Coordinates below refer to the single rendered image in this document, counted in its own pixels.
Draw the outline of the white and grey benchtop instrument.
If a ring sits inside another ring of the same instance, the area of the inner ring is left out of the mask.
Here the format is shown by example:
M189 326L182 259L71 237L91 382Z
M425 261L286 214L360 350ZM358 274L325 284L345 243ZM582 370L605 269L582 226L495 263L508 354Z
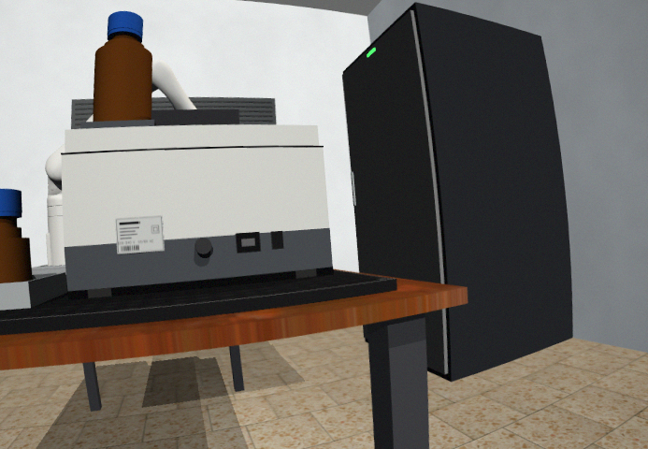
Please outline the white and grey benchtop instrument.
M152 110L67 129L61 155L68 300L334 274L318 125Z

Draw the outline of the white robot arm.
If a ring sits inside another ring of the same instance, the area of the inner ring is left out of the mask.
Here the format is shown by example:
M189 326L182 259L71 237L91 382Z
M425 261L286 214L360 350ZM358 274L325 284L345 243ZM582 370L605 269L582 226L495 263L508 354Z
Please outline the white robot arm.
M159 89L174 109L196 109L170 66L163 60L152 61L152 92ZM48 230L46 234L48 266L65 265L63 203L62 203L62 155L65 145L55 151L47 160L48 175Z

